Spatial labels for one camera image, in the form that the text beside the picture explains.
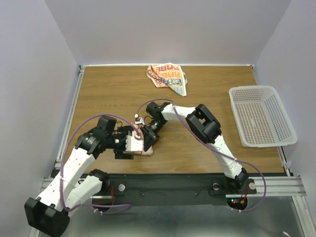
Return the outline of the orange flower towel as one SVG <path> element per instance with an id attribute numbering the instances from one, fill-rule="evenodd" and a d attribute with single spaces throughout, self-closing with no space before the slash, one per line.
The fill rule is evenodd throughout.
<path id="1" fill-rule="evenodd" d="M 124 126 L 127 132 L 125 137 L 125 151 L 132 154 L 150 156 L 153 153 L 153 141 L 155 135 L 148 124 L 133 124 Z"/>

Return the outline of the lettered beige towel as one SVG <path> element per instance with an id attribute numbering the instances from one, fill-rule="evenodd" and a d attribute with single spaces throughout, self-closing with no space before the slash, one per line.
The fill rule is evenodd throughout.
<path id="1" fill-rule="evenodd" d="M 156 87 L 168 87 L 180 96 L 187 96 L 187 79 L 181 66 L 173 63 L 150 65 L 146 75 Z"/>

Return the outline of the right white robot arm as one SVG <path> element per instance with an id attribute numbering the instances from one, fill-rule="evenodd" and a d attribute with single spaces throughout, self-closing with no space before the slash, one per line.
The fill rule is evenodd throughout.
<path id="1" fill-rule="evenodd" d="M 221 125 L 210 110 L 203 104 L 196 107 L 175 106 L 169 100 L 158 105 L 156 100 L 144 103 L 146 112 L 152 117 L 150 123 L 143 123 L 140 130 L 143 134 L 144 151 L 152 148 L 158 141 L 158 132 L 168 121 L 181 122 L 202 144 L 206 145 L 220 163 L 227 178 L 227 187 L 238 193 L 246 186 L 249 177 L 233 156 L 221 131 Z"/>

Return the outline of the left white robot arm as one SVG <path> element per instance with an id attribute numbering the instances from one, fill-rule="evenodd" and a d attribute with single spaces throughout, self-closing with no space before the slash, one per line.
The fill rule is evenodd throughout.
<path id="1" fill-rule="evenodd" d="M 62 159 L 59 173 L 36 197 L 25 205 L 28 224 L 49 235 L 59 237 L 67 229 L 71 216 L 86 205 L 96 193 L 109 191 L 107 173 L 95 170 L 79 184 L 84 171 L 101 153 L 112 149 L 118 158 L 132 158 L 133 152 L 143 148 L 139 131 L 132 124 L 120 127 L 117 132 L 115 115 L 100 115 L 97 125 L 79 136 L 68 159 Z"/>

